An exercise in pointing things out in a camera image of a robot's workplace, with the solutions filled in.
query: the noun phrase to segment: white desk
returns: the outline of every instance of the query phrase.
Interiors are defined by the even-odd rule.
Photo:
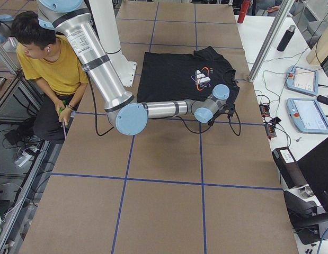
[[[266,17],[266,16],[246,16],[244,22],[242,24],[237,24],[238,30],[242,39],[242,44],[245,50],[245,56],[248,63],[254,63],[260,48],[263,44],[263,41],[269,31],[269,28],[273,22],[274,17]],[[308,69],[320,69],[318,65],[309,65],[306,61],[306,56],[310,52],[310,49],[307,49],[307,44],[301,35],[300,31],[296,29],[294,36],[290,40],[284,52],[279,52],[277,50],[277,46],[284,34],[284,32],[289,28],[290,25],[294,24],[292,18],[288,17],[284,21],[284,24],[279,31],[278,35],[275,38],[275,41],[272,44],[272,47],[266,57],[265,60],[270,60],[272,58],[282,58],[282,57],[292,57],[298,53],[301,53],[305,50],[302,55],[297,55],[293,58],[287,59],[278,59],[265,62],[262,65],[261,70],[259,71],[255,81],[254,88],[256,89],[256,94],[266,95],[271,101],[277,100],[278,97],[268,91],[265,87],[265,83],[263,81],[263,72],[265,70],[283,73],[286,72],[287,69],[292,65],[297,65],[300,67],[308,68]],[[283,88],[283,84],[285,83],[285,74],[274,74],[271,72],[265,72],[265,82],[266,86],[269,90],[274,91],[276,94],[279,94],[280,105],[277,110],[278,102],[271,103],[270,113],[273,117],[278,116],[281,119],[281,125],[284,127],[286,133],[291,137],[291,146],[290,150],[292,151],[296,160],[300,159],[302,156],[307,154],[312,148],[317,146],[320,142],[328,137],[325,134],[304,134],[297,131],[296,127],[293,125],[286,108],[286,99],[291,97],[296,98],[314,98],[302,93],[298,93],[295,91],[288,90],[287,88]],[[328,78],[323,70],[319,71],[319,84],[328,85]],[[319,87],[318,94],[323,96],[328,95],[328,88]],[[258,97],[258,102],[267,102],[266,98],[262,96]],[[321,107],[326,115],[328,115],[328,106],[321,104]],[[276,130],[277,137],[273,138],[270,143],[271,151],[278,147],[285,147],[287,145],[287,138],[284,133],[279,130]],[[292,193],[299,193],[298,190],[291,190]],[[317,246],[312,247],[309,245],[303,245],[295,234],[297,247],[299,253],[305,253],[307,249],[313,249],[312,254],[317,252]],[[321,246],[320,254],[328,254],[328,241],[324,241]]]

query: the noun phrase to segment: yellow t-shirt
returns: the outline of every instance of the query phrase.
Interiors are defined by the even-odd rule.
[[[55,62],[27,57],[20,43],[16,49],[17,56],[26,79],[42,77],[56,94],[73,94],[80,83],[88,83],[87,76],[66,37],[57,35],[57,38],[60,39],[61,53]]]

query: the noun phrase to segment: black cloth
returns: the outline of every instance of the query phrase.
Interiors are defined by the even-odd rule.
[[[211,79],[210,87],[197,89],[192,79],[196,70],[208,72]],[[227,101],[234,103],[239,92],[239,87],[234,80],[235,72],[231,64],[212,47],[194,51],[193,55],[145,52],[137,102],[184,99],[204,101],[216,85],[224,84],[230,89],[230,97]]]
[[[68,105],[73,96],[74,94],[65,96],[58,95],[58,98],[62,101],[66,101],[66,105]],[[62,123],[59,123],[59,116],[55,110],[53,101],[45,95],[34,122],[33,130],[35,135],[51,143],[62,144],[65,141],[65,135],[61,125]]]

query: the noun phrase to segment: robotic arm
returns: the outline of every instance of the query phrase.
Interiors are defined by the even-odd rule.
[[[83,0],[38,0],[39,24],[64,34],[83,70],[93,79],[105,100],[109,122],[125,135],[140,133],[148,119],[193,114],[201,123],[207,123],[226,105],[229,89],[217,85],[204,101],[170,101],[137,103],[126,91],[105,53],[91,24],[91,14]]]

